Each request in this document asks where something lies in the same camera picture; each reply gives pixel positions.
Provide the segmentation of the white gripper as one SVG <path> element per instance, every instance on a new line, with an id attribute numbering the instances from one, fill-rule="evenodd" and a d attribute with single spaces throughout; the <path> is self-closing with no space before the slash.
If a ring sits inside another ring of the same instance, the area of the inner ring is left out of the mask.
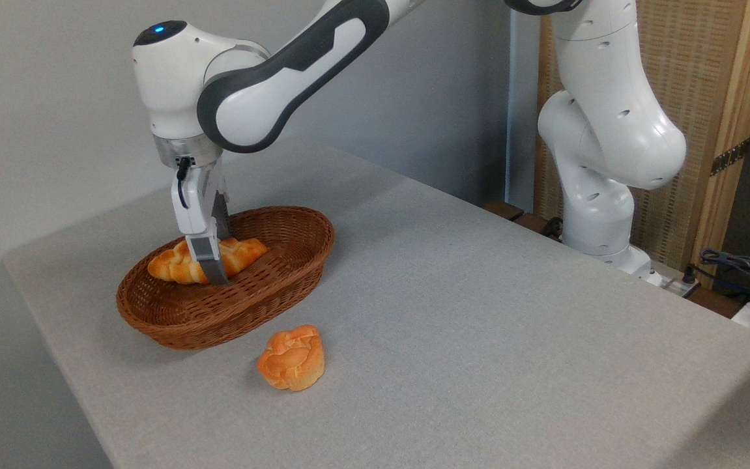
<path id="1" fill-rule="evenodd" d="M 177 225 L 186 235 L 193 261 L 199 263 L 209 284 L 228 284 L 219 240 L 227 240 L 233 235 L 222 163 L 188 169 L 182 181 L 173 179 L 170 191 Z M 195 236 L 210 233 L 213 228 L 216 228 L 216 235 Z"/>

